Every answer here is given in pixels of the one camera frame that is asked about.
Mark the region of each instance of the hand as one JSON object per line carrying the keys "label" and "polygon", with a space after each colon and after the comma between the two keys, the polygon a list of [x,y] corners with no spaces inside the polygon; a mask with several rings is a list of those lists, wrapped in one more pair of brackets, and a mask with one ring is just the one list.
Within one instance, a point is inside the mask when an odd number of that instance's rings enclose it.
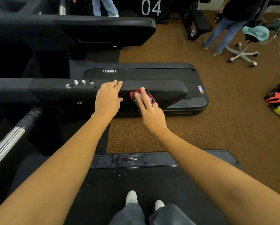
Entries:
{"label": "hand", "polygon": [[219,13],[222,13],[222,12],[223,12],[223,10],[224,10],[224,8],[225,8],[225,6],[224,6],[224,5],[222,5],[222,6],[220,7],[220,9],[219,9]]}
{"label": "hand", "polygon": [[121,87],[122,81],[117,83],[117,80],[102,84],[95,99],[94,113],[96,115],[105,118],[108,122],[112,120],[119,110],[120,102],[123,101],[123,98],[118,98]]}
{"label": "hand", "polygon": [[165,115],[156,102],[153,104],[153,106],[151,106],[146,91],[143,87],[141,88],[141,94],[143,101],[141,101],[141,98],[137,92],[135,93],[135,96],[139,104],[143,124],[149,133],[155,137],[163,130],[168,130],[166,126]]}

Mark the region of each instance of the jeans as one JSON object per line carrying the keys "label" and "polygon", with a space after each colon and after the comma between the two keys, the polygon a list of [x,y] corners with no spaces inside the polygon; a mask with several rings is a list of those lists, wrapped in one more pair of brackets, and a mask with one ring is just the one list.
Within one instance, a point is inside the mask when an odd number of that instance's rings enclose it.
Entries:
{"label": "jeans", "polygon": [[[168,204],[159,208],[149,217],[150,225],[195,225],[183,212],[174,204]],[[138,203],[128,203],[118,212],[109,225],[145,225],[144,214]]]}
{"label": "jeans", "polygon": [[[112,0],[102,0],[102,3],[104,5],[105,9],[107,10],[109,16],[115,16],[118,14],[118,10]],[[94,15],[101,16],[100,0],[92,0],[92,6],[93,6]]]}
{"label": "jeans", "polygon": [[243,27],[243,25],[246,24],[247,22],[248,21],[232,21],[224,17],[221,20],[218,27],[214,30],[214,32],[211,34],[211,36],[205,43],[205,46],[211,45],[214,39],[216,39],[221,34],[221,32],[223,32],[225,29],[228,28],[228,26],[230,26],[230,28],[228,29],[228,33],[226,34],[223,42],[216,50],[217,53],[221,53],[221,51],[232,41],[237,31],[239,31]]}

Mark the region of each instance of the gray pants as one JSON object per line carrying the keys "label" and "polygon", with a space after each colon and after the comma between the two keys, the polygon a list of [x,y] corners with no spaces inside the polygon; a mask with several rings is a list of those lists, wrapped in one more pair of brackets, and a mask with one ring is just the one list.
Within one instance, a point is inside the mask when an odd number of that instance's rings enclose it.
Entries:
{"label": "gray pants", "polygon": [[[195,225],[174,204],[159,208],[149,217],[150,225]],[[128,203],[120,212],[116,213],[109,225],[145,225],[144,214],[138,203]]]}
{"label": "gray pants", "polygon": [[[109,16],[115,16],[118,13],[116,6],[113,3],[113,0],[102,0],[102,3],[105,9],[108,12]],[[101,2],[100,0],[92,0],[93,14],[95,16],[101,16]]]}

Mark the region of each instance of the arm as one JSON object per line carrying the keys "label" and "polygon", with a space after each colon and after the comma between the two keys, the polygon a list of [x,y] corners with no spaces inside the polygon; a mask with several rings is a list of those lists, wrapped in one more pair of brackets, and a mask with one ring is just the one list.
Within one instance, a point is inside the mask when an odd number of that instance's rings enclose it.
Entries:
{"label": "arm", "polygon": [[90,168],[97,143],[116,115],[120,81],[97,92],[90,120],[0,205],[0,224],[63,224]]}
{"label": "arm", "polygon": [[229,163],[170,132],[163,111],[141,88],[143,124],[232,224],[280,224],[280,195]]}
{"label": "arm", "polygon": [[219,9],[219,12],[222,13],[225,6],[230,2],[231,0],[224,0],[224,2],[222,3],[220,9]]}

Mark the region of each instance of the forearm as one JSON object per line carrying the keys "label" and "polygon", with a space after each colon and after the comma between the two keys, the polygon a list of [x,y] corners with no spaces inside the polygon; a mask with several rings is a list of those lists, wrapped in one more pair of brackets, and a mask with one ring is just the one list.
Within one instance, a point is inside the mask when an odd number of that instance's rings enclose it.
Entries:
{"label": "forearm", "polygon": [[226,6],[231,0],[224,0],[224,2],[222,3],[222,6]]}
{"label": "forearm", "polygon": [[156,139],[232,224],[280,224],[280,195],[169,130]]}
{"label": "forearm", "polygon": [[108,125],[102,122],[93,115],[23,182],[0,206],[0,224],[63,224]]}

